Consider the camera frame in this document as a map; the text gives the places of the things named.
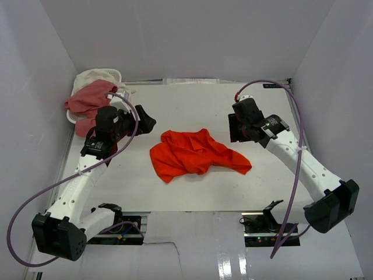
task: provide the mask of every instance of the white wall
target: white wall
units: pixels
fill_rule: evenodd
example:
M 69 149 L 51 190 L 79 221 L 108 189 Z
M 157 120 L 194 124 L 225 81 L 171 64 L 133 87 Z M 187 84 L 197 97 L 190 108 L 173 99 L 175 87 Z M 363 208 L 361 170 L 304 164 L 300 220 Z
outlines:
M 334 0 L 41 0 L 78 71 L 293 77 Z
M 0 273 L 21 279 L 24 267 L 6 248 L 9 220 L 28 197 L 56 179 L 66 148 L 63 101 L 76 75 L 67 52 L 38 0 L 0 1 Z M 12 240 L 27 260 L 31 220 L 48 195 L 21 213 Z
M 366 279 L 373 279 L 373 2 L 337 0 L 294 77 L 315 156 L 360 185 L 347 219 Z

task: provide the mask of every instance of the dusty red towel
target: dusty red towel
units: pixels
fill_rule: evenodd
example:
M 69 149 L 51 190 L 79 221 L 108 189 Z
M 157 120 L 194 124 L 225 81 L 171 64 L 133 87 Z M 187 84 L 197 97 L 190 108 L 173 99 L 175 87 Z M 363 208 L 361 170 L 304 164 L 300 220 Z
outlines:
M 117 92 L 115 84 L 107 80 L 95 80 L 84 88 L 78 90 L 73 96 L 67 98 L 64 107 L 72 113 L 85 116 L 84 120 L 79 120 L 75 125 L 75 134 L 85 137 L 88 131 L 96 125 L 94 120 L 97 110 L 108 106 L 110 99 L 105 95 L 107 92 Z
M 150 149 L 150 158 L 157 175 L 166 183 L 187 173 L 204 174 L 211 165 L 229 167 L 242 174 L 251 169 L 248 159 L 216 142 L 207 129 L 169 130 L 161 135 L 161 141 Z

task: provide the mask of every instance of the purple cable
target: purple cable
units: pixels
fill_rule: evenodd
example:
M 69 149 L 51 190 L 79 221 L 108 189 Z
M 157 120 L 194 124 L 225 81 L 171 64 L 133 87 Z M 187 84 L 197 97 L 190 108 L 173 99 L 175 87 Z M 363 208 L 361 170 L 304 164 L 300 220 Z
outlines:
M 135 129 L 131 135 L 131 137 L 128 139 L 127 143 L 120 149 L 118 150 L 116 153 L 114 153 L 113 155 L 109 156 L 108 158 L 104 159 L 102 162 L 98 162 L 84 170 L 82 170 L 82 173 L 85 173 L 85 172 L 88 172 L 89 170 L 92 170 L 94 169 L 95 167 L 99 166 L 99 165 L 103 165 L 105 162 L 108 162 L 109 160 L 111 160 L 112 158 L 116 157 L 117 155 L 119 155 L 121 152 L 123 152 L 127 147 L 128 145 L 132 142 L 133 138 L 135 137 L 136 135 L 136 132 L 138 130 L 138 127 L 139 127 L 139 116 L 137 114 L 137 111 L 136 109 L 134 108 L 134 106 L 132 104 L 130 104 L 129 101 L 127 101 L 126 99 L 124 99 L 122 96 L 116 94 L 116 93 L 106 93 L 105 95 L 113 95 L 113 96 L 116 96 L 116 97 L 119 97 L 120 99 L 122 99 L 132 110 L 133 114 L 135 115 Z M 43 193 L 46 193 L 47 191 L 49 190 L 52 190 L 53 188 L 63 184 L 63 183 L 66 183 L 67 181 L 71 180 L 71 179 L 74 179 L 74 178 L 77 178 L 77 176 L 80 176 L 79 173 L 75 173 L 57 183 L 54 183 L 53 185 L 50 185 L 49 187 L 46 187 L 45 189 L 39 191 L 37 194 L 34 194 L 32 197 L 30 197 L 28 200 L 26 200 L 24 203 L 21 204 L 21 206 L 17 209 L 17 211 L 14 213 L 14 215 L 12 216 L 12 218 L 10 219 L 10 222 L 9 222 L 9 226 L 8 226 L 8 230 L 6 231 L 6 245 L 8 246 L 8 249 L 9 249 L 9 252 L 11 253 L 11 255 L 13 256 L 13 258 L 19 262 L 20 264 L 24 265 L 25 267 L 42 267 L 44 265 L 47 265 L 47 264 L 50 264 L 51 262 L 55 261 L 58 257 L 55 257 L 55 258 L 52 258 L 50 259 L 49 261 L 46 261 L 46 262 L 42 262 L 40 264 L 31 264 L 29 262 L 26 262 L 24 260 L 22 260 L 17 254 L 16 252 L 14 251 L 14 248 L 12 246 L 12 241 L 10 239 L 10 234 L 12 233 L 12 227 L 13 227 L 13 224 L 14 224 L 14 221 L 16 220 L 18 214 L 22 211 L 22 209 L 27 205 L 29 204 L 32 200 L 34 200 L 35 198 L 39 197 L 40 195 L 42 195 Z
M 141 230 L 138 228 L 138 226 L 136 226 L 135 223 L 132 223 L 132 222 L 127 221 L 127 220 L 125 220 L 125 221 L 123 221 L 123 222 L 120 222 L 120 223 L 117 223 L 117 224 L 114 225 L 114 226 L 110 226 L 110 227 L 108 227 L 107 229 L 104 229 L 104 230 L 100 231 L 99 234 L 103 234 L 103 233 L 105 233 L 105 232 L 108 232 L 109 230 L 114 229 L 114 228 L 116 228 L 117 226 L 124 225 L 124 224 L 126 224 L 126 223 L 132 225 L 132 226 L 133 226 L 133 227 L 134 227 L 134 228 L 135 228 L 135 229 L 140 233 L 141 237 L 142 237 L 142 238 L 145 238 L 145 236 L 143 235 L 143 233 L 141 232 Z
M 293 93 L 291 92 L 290 89 L 286 88 L 282 83 L 279 83 L 279 82 L 276 82 L 274 80 L 253 80 L 252 82 L 250 83 L 247 83 L 246 85 L 244 85 L 236 94 L 236 96 L 239 96 L 241 94 L 241 92 L 247 88 L 249 85 L 252 85 L 253 83 L 262 83 L 262 82 L 265 82 L 265 83 L 274 83 L 275 85 L 278 85 L 280 88 L 284 89 L 287 94 L 291 97 L 291 99 L 294 101 L 294 104 L 295 104 L 295 107 L 297 109 L 297 112 L 298 112 L 298 116 L 299 116 L 299 120 L 297 118 L 297 121 L 298 121 L 298 125 L 299 125 L 299 141 L 298 141 L 298 146 L 300 148 L 302 148 L 302 145 L 303 145 L 303 138 L 304 138 L 304 127 L 303 127 L 303 118 L 302 118 L 302 114 L 300 112 L 300 107 L 295 99 L 295 96 L 293 95 Z M 295 169 L 295 176 L 294 176 L 294 184 L 293 184 L 293 190 L 291 191 L 291 195 L 290 195 L 290 199 L 289 199 L 289 203 L 287 205 L 287 209 L 286 209 L 286 212 L 285 212 L 285 216 L 284 216 L 284 221 L 281 225 L 281 228 L 280 228 L 280 231 L 279 231 L 279 235 L 278 235 L 278 238 L 276 238 L 276 242 L 275 242 L 275 246 L 273 248 L 273 251 L 270 255 L 270 258 L 272 259 L 275 254 L 277 253 L 278 249 L 281 247 L 281 245 L 288 239 L 288 237 L 290 236 L 290 234 L 288 233 L 288 235 L 282 239 L 283 235 L 284 235 L 284 230 L 285 230 L 285 226 L 286 226 L 286 223 L 287 223 L 287 220 L 290 216 L 290 211 L 291 211 L 291 207 L 293 206 L 293 202 L 294 202 L 294 198 L 295 198 L 295 193 L 297 191 L 297 186 L 298 186 L 298 181 L 299 181 L 299 175 L 300 175 L 300 169 L 301 169 L 301 162 L 302 162 L 302 150 L 299 150 L 298 151 L 298 161 L 297 161 L 297 168 Z

